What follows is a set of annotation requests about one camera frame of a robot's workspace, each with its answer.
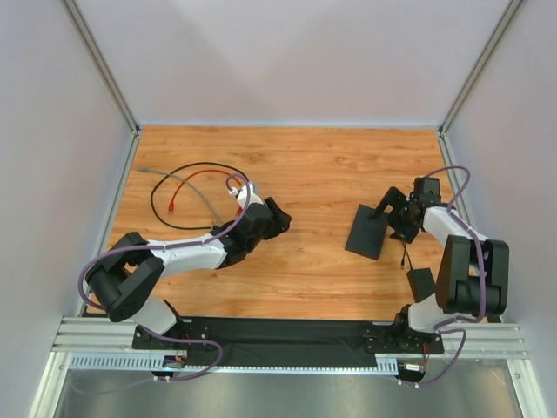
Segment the black network switch box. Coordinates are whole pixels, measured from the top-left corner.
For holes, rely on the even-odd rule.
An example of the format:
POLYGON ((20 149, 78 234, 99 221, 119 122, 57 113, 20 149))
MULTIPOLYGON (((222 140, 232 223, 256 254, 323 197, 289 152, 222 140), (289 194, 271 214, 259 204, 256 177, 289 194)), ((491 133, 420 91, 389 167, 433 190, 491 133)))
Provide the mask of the black network switch box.
POLYGON ((345 250, 371 260, 378 260, 387 229, 386 215, 373 217, 374 209, 359 205, 355 214, 345 250))

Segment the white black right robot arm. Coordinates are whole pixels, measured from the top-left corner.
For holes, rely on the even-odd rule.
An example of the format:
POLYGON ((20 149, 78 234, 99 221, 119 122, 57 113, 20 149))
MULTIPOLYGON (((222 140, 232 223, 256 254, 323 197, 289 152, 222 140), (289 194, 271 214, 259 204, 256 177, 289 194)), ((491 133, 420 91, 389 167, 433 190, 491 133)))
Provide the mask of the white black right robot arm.
POLYGON ((368 218, 384 219, 394 237, 405 244, 424 232, 443 246, 435 291, 403 307, 395 316, 395 326, 433 335, 457 321, 478 323, 504 313, 509 245, 478 233, 451 203, 442 202, 439 179, 416 178, 408 195, 390 187, 368 218))

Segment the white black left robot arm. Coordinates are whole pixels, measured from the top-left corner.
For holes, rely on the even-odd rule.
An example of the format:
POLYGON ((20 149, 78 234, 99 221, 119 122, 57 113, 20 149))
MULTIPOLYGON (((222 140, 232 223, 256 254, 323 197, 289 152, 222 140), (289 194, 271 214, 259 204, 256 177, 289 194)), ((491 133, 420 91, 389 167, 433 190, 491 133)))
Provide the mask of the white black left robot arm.
POLYGON ((166 340, 181 338, 179 315, 169 303, 151 295, 155 285, 178 273, 234 266, 261 241, 287 232, 291 222, 292 217, 269 197, 196 239, 164 242, 127 233, 85 268, 84 281, 110 321, 132 320, 166 340))

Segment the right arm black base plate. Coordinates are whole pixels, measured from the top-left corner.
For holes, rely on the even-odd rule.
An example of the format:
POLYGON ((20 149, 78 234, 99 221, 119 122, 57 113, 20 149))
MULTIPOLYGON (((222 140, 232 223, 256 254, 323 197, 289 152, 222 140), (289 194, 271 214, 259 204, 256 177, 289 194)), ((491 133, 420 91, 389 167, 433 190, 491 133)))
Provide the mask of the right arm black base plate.
POLYGON ((443 354, 439 334, 412 330, 394 322, 367 322, 359 328, 366 351, 373 354, 443 354))

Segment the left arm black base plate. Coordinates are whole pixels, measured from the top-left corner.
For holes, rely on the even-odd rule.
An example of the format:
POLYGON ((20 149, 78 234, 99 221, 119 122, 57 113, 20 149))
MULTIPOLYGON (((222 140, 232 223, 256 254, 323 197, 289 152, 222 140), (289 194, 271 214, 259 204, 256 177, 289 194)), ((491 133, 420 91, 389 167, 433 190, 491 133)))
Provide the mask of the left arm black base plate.
POLYGON ((169 340, 161 340, 156 338, 151 334, 145 332, 145 330, 137 326, 135 334, 132 339, 131 346, 134 349, 140 350, 171 350, 175 349, 178 351, 192 350, 192 351, 203 351, 209 352, 215 349, 215 347, 207 341, 210 337, 210 327, 207 323, 199 321, 182 321, 175 324, 169 331, 163 334, 164 337, 173 340, 202 340, 203 343, 177 343, 169 340))

